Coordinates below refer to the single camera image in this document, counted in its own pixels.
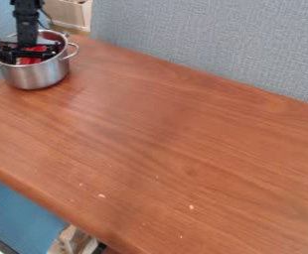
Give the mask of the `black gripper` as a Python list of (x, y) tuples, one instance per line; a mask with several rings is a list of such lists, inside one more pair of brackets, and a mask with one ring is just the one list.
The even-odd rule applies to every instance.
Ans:
[[(43, 57), (44, 61), (60, 52), (60, 43), (39, 36), (39, 12), (29, 14), (13, 12), (16, 19), (16, 38), (0, 39), (0, 62), (15, 64), (17, 57)], [(24, 48), (45, 46), (43, 53), (27, 52)]]

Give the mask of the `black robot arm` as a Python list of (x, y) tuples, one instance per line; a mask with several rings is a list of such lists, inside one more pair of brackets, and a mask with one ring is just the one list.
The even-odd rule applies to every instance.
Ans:
[(11, 0), (16, 20), (16, 36), (0, 39), (0, 62), (4, 64), (39, 64), (52, 58), (61, 43), (44, 39), (39, 33), (43, 0)]

